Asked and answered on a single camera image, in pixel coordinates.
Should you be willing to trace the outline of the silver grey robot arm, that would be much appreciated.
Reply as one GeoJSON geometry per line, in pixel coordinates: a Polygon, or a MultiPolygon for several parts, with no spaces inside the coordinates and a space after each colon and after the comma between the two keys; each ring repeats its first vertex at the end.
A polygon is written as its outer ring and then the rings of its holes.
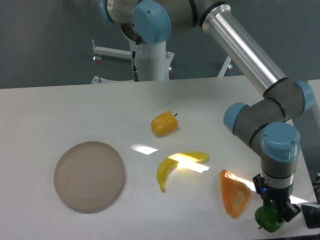
{"type": "Polygon", "coordinates": [[[260,48],[223,0],[99,0],[108,25],[118,23],[130,41],[133,79],[169,79],[166,41],[194,27],[210,34],[261,93],[263,100],[248,106],[231,105],[225,126],[261,158],[261,172],[253,178],[263,204],[273,205],[279,222],[300,213],[291,203],[300,134],[288,120],[309,110],[315,95],[306,82],[292,82],[260,48]]]}

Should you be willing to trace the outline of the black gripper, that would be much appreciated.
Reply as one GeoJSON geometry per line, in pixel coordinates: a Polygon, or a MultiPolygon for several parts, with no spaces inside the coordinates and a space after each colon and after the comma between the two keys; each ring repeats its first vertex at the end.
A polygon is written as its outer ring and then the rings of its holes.
{"type": "Polygon", "coordinates": [[[252,179],[255,192],[260,195],[263,206],[271,202],[276,203],[279,222],[290,222],[301,212],[301,208],[290,200],[294,176],[293,174],[287,178],[273,178],[267,174],[258,174],[252,179]]]}

